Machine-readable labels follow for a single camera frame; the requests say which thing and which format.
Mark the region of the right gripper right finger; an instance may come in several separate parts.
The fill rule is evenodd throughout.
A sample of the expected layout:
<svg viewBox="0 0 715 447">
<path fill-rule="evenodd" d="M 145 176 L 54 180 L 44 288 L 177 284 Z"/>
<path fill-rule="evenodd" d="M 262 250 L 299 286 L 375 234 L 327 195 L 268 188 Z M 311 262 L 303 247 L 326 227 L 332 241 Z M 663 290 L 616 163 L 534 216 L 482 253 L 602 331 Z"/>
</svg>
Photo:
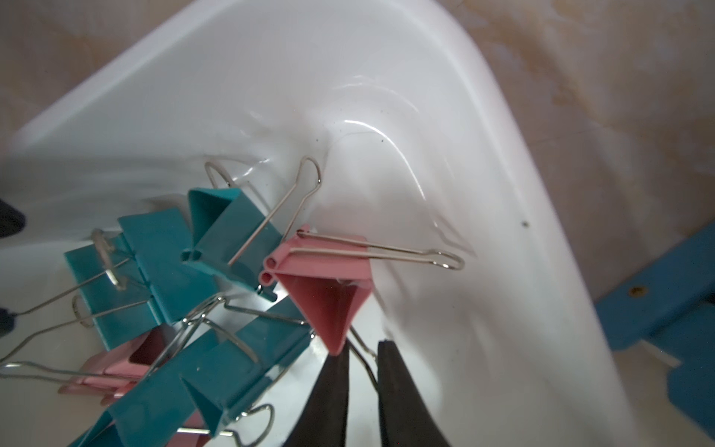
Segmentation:
<svg viewBox="0 0 715 447">
<path fill-rule="evenodd" d="M 378 344 L 377 366 L 382 445 L 449 446 L 393 341 Z"/>
</svg>

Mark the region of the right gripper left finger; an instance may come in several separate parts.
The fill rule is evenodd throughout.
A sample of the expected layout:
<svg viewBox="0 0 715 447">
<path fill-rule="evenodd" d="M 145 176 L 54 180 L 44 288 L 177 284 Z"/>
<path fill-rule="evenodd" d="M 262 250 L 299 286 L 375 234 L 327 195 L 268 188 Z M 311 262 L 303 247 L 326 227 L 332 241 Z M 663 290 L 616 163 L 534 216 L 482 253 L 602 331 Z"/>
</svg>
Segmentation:
<svg viewBox="0 0 715 447">
<path fill-rule="evenodd" d="M 289 437 L 289 446 L 345 446 L 349 355 L 329 355 Z"/>
</svg>

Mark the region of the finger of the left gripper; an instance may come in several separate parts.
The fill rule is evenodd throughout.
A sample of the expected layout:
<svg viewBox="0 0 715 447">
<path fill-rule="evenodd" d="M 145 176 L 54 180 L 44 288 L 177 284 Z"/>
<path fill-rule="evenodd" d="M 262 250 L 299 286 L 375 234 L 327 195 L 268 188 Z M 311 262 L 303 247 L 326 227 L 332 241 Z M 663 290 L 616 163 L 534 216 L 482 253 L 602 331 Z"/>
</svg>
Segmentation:
<svg viewBox="0 0 715 447">
<path fill-rule="evenodd" d="M 0 238 L 17 235 L 24 230 L 25 226 L 25 215 L 7 202 L 0 200 Z"/>
</svg>

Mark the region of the pink binder clip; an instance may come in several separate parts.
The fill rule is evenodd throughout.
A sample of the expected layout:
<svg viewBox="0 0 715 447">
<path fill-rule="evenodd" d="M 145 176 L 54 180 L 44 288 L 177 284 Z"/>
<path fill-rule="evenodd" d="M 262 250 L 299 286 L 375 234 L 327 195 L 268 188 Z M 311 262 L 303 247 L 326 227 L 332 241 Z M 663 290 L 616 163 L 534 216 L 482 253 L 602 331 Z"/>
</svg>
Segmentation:
<svg viewBox="0 0 715 447">
<path fill-rule="evenodd" d="M 374 293 L 372 260 L 428 264 L 459 271 L 465 260 L 448 251 L 417 250 L 299 228 L 263 260 L 259 281 L 279 284 L 332 356 L 348 347 L 355 316 Z"/>
<path fill-rule="evenodd" d="M 1 383 L 49 386 L 60 396 L 97 398 L 101 406 L 107 407 L 139 384 L 176 333 L 175 329 L 161 325 L 117 348 L 89 357 L 76 370 L 33 361 L 4 362 Z"/>
<path fill-rule="evenodd" d="M 242 439 L 240 433 L 236 429 L 227 428 L 219 432 L 216 436 L 212 436 L 212 434 L 210 434 L 210 430 L 207 428 L 189 426 L 178 428 L 177 433 L 168 443 L 168 446 L 206 446 L 210 441 L 214 441 L 216 439 L 230 440 L 232 441 L 233 446 L 260 446 L 268 437 L 274 426 L 276 419 L 275 406 L 270 403 L 254 406 L 245 412 L 241 412 L 235 419 L 235 423 L 238 423 L 243 419 L 251 418 L 255 415 L 262 415 L 263 413 L 267 414 L 266 426 L 261 434 L 249 443 Z"/>
</svg>

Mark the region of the white plastic storage box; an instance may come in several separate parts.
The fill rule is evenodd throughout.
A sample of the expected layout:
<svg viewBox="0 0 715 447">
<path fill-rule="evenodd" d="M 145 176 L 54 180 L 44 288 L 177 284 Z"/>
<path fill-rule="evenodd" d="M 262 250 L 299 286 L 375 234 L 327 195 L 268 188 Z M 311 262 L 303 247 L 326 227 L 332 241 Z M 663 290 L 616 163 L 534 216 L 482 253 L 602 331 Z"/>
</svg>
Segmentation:
<svg viewBox="0 0 715 447">
<path fill-rule="evenodd" d="M 1 340 L 74 370 L 67 251 L 121 217 L 188 207 L 214 159 L 261 210 L 323 234 L 443 249 L 465 267 L 376 261 L 357 313 L 396 342 L 453 446 L 632 446 L 590 295 L 484 57 L 434 1 L 197 1 L 1 149 Z"/>
</svg>

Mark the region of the teal binder clip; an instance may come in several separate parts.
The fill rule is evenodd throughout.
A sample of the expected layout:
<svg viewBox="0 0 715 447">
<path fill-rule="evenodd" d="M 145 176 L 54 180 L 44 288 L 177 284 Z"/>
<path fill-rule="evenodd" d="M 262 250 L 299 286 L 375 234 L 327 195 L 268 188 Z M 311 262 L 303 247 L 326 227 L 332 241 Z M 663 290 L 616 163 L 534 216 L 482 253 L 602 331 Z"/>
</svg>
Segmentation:
<svg viewBox="0 0 715 447">
<path fill-rule="evenodd" d="M 112 350 L 184 318 L 219 292 L 182 261 L 191 234 L 176 208 L 117 219 L 119 232 L 64 254 L 104 344 Z"/>
<path fill-rule="evenodd" d="M 206 332 L 111 405 L 76 446 L 165 446 L 198 415 L 215 435 L 259 400 L 311 342 L 289 298 L 236 333 L 256 355 Z"/>
<path fill-rule="evenodd" d="M 298 171 L 302 172 L 308 163 L 315 168 L 316 184 L 303 195 L 284 232 L 276 229 L 272 219 L 300 185 L 300 175 L 267 214 L 262 213 L 238 187 L 191 189 L 187 197 L 192 246 L 182 253 L 182 261 L 200 272 L 255 292 L 270 302 L 277 301 L 275 287 L 262 284 L 260 275 L 264 259 L 287 239 L 305 203 L 322 186 L 322 169 L 312 156 L 301 159 Z"/>
</svg>

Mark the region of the blue white toy crib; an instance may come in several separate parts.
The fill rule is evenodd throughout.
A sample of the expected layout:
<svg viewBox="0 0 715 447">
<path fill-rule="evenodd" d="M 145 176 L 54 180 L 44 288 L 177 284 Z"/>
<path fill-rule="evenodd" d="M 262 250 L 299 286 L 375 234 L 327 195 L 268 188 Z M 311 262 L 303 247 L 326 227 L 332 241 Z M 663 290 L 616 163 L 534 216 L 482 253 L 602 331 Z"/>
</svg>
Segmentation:
<svg viewBox="0 0 715 447">
<path fill-rule="evenodd" d="M 595 305 L 610 348 L 647 342 L 680 365 L 670 402 L 714 437 L 714 225 L 617 286 Z"/>
</svg>

